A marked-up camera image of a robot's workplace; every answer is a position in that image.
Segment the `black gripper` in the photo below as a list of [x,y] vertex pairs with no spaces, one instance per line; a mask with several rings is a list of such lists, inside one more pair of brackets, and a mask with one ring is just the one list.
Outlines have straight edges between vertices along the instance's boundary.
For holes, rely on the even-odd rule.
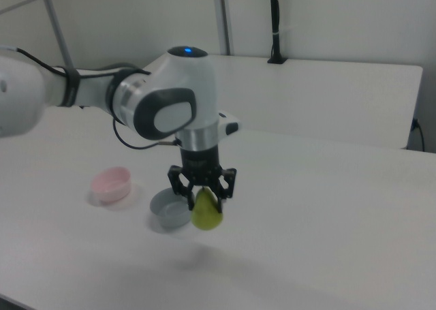
[[[194,208],[194,186],[210,187],[217,200],[217,211],[222,214],[223,201],[232,198],[236,168],[223,169],[219,163],[219,147],[203,151],[181,149],[182,167],[170,166],[168,178],[175,195],[184,197],[190,211]],[[187,179],[185,185],[181,176]]]

